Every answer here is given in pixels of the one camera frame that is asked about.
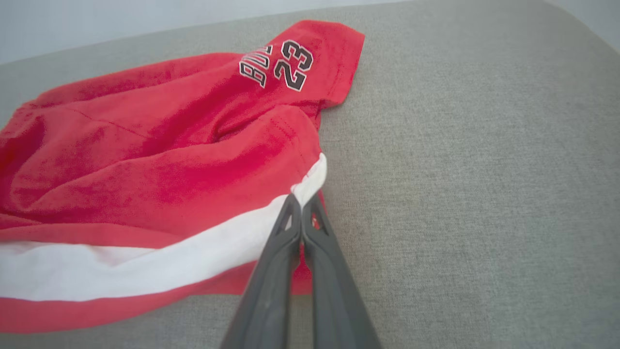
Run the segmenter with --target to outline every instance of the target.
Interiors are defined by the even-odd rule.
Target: gray upholstery
[[[300,19],[366,34],[323,113],[330,219],[386,348],[620,348],[620,55],[539,1],[432,0],[191,27],[0,66],[0,115],[59,84],[246,52]],[[237,296],[3,348],[216,348]],[[311,348],[311,299],[292,348]]]

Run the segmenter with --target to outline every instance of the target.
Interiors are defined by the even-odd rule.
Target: white stripe
[[[323,185],[319,161],[291,190],[304,205]],[[258,259],[286,195],[165,248],[0,243],[0,297],[89,301],[170,291]]]

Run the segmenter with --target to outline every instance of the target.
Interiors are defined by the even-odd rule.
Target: red shirt
[[[325,179],[323,108],[344,102],[364,36],[302,21],[248,54],[68,84],[0,133],[0,331],[132,317],[241,294],[287,194]],[[311,289],[302,263],[293,292]]]

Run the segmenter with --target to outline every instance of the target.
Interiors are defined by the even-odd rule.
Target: stitched seam
[[[348,49],[348,43],[349,41],[345,41],[344,45],[342,45],[345,48],[344,52],[347,52]],[[334,83],[332,84],[332,88],[329,90],[329,96],[332,97],[332,95],[334,94],[334,90],[336,89],[336,85],[338,85],[338,80],[340,79],[340,70],[342,70],[342,66],[343,65],[338,65],[338,70],[336,70],[336,79],[334,79]]]
[[[306,160],[304,159],[303,154],[301,153],[301,151],[299,150],[299,147],[297,146],[296,142],[293,141],[293,138],[297,138],[297,135],[293,132],[292,136],[285,131],[282,127],[280,127],[280,125],[274,123],[273,120],[269,120],[271,122],[271,124],[278,129],[280,132],[282,132],[286,138],[288,139],[288,141],[292,144],[292,146],[295,148],[295,151],[297,152],[297,154],[299,154],[299,157],[301,157],[301,159],[306,162]],[[295,166],[295,171],[297,171],[297,174],[300,175],[302,178],[305,175],[302,171],[301,168],[299,168],[299,166]]]
[[[141,134],[139,134],[138,132],[135,132],[135,131],[133,131],[133,130],[130,130],[130,129],[128,129],[128,128],[126,128],[126,127],[123,127],[123,126],[121,126],[121,125],[115,124],[115,123],[113,123],[113,122],[111,122],[111,121],[104,121],[104,120],[97,120],[97,119],[93,119],[93,118],[91,118],[90,116],[88,116],[88,115],[84,114],[83,112],[81,112],[81,111],[77,111],[77,110],[75,110],[75,109],[73,109],[73,108],[69,108],[69,107],[63,107],[63,108],[68,109],[68,110],[70,110],[70,111],[74,111],[74,112],[76,112],[76,113],[78,113],[78,114],[81,114],[82,116],[84,116],[84,117],[86,117],[87,119],[90,119],[90,120],[92,120],[92,121],[103,122],[104,124],[110,124],[110,125],[112,125],[112,126],[116,126],[116,127],[118,127],[119,129],[123,129],[123,130],[125,130],[125,131],[127,131],[127,132],[133,133],[133,134],[135,134],[135,135],[137,135],[137,136],[140,136],[140,137],[143,137],[143,138],[146,138],[146,139],[153,139],[152,137],[145,136],[145,135],[141,135]]]

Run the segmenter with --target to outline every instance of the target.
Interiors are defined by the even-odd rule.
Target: shirt sleeve
[[[253,64],[256,54],[262,55],[269,62],[264,69],[266,93],[281,102],[316,102],[322,109],[344,102],[363,43],[364,35],[346,25],[304,20],[278,35],[262,52],[245,55],[241,63]]]

